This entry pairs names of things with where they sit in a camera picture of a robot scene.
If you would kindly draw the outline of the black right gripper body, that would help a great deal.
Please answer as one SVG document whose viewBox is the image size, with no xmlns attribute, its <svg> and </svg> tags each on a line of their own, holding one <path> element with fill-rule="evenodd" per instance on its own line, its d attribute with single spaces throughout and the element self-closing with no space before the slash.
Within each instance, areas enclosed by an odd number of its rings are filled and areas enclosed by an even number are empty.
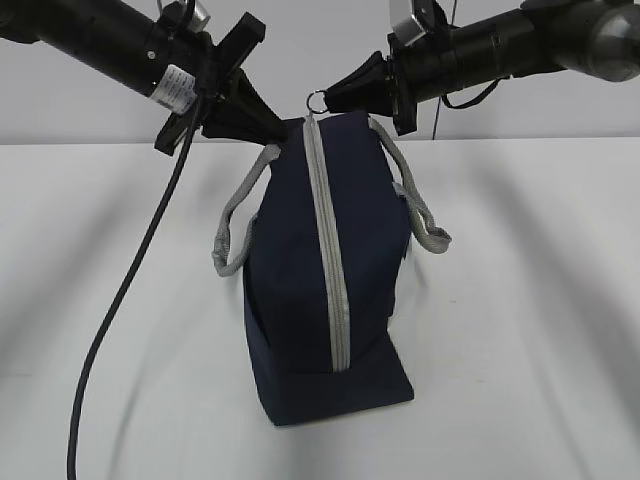
<svg viewBox="0 0 640 480">
<path fill-rule="evenodd" d="M 387 35 L 389 54 L 386 58 L 387 84 L 390 90 L 392 118 L 398 135 L 417 131 L 417 102 L 411 93 L 402 64 L 401 53 L 406 47 L 395 33 Z"/>
</svg>

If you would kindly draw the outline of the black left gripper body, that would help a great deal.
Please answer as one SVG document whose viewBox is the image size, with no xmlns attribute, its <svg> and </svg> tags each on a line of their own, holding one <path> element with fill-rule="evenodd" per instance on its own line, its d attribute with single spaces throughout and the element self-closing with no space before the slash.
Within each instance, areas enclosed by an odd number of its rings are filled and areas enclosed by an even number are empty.
<svg viewBox="0 0 640 480">
<path fill-rule="evenodd" d="M 154 143 L 162 153 L 173 153 L 190 127 L 202 132 L 206 115 L 220 109 L 231 75 L 265 38 L 265 24 L 248 12 L 219 44 L 204 29 L 191 30 L 178 14 L 163 12 L 153 28 L 164 68 L 153 101 L 171 111 Z"/>
</svg>

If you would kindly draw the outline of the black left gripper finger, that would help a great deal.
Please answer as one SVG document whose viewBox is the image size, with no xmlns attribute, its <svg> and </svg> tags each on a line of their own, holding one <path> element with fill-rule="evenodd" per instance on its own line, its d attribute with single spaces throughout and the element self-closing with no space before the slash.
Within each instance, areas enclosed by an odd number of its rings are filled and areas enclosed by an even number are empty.
<svg viewBox="0 0 640 480">
<path fill-rule="evenodd" d="M 241 110 L 211 110 L 202 123 L 207 139 L 238 140 L 258 145 L 280 142 L 280 123 L 261 122 Z"/>
<path fill-rule="evenodd" d="M 230 77 L 229 89 L 220 109 L 241 110 L 261 122 L 280 123 L 280 144 L 288 138 L 286 123 L 262 100 L 246 73 L 238 68 Z"/>
</svg>

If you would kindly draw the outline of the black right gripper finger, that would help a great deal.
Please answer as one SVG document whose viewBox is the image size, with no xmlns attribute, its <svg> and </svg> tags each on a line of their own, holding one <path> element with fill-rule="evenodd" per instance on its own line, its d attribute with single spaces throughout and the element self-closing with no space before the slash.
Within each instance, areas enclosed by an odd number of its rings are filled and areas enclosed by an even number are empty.
<svg viewBox="0 0 640 480">
<path fill-rule="evenodd" d="M 391 97 L 385 87 L 332 87 L 324 93 L 324 103 L 331 113 L 365 111 L 381 116 L 393 115 Z"/>
<path fill-rule="evenodd" d="M 326 91 L 329 98 L 376 98 L 386 91 L 386 60 L 375 51 L 354 72 Z"/>
</svg>

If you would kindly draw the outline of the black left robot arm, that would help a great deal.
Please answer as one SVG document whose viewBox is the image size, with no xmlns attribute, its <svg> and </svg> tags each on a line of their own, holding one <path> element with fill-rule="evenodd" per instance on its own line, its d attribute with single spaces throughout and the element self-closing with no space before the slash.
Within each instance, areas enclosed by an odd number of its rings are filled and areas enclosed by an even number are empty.
<svg viewBox="0 0 640 480">
<path fill-rule="evenodd" d="M 262 100 L 244 61 L 265 25 L 245 13 L 219 43 L 199 1 L 159 5 L 153 20 L 123 1 L 4 1 L 1 36 L 44 42 L 168 109 L 156 150 L 173 155 L 189 128 L 208 139 L 284 142 L 292 127 Z"/>
</svg>

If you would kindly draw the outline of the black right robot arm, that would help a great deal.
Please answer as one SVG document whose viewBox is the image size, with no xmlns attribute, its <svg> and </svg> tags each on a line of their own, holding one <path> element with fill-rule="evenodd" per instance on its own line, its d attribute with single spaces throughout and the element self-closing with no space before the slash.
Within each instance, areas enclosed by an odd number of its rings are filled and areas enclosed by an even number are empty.
<svg viewBox="0 0 640 480">
<path fill-rule="evenodd" d="M 524 1 L 513 10 L 454 26 L 436 1 L 392 1 L 390 52 L 374 52 L 324 92 L 331 113 L 366 111 L 417 129 L 420 103 L 483 85 L 478 105 L 512 78 L 565 70 L 608 82 L 639 75 L 639 6 L 633 1 Z"/>
</svg>

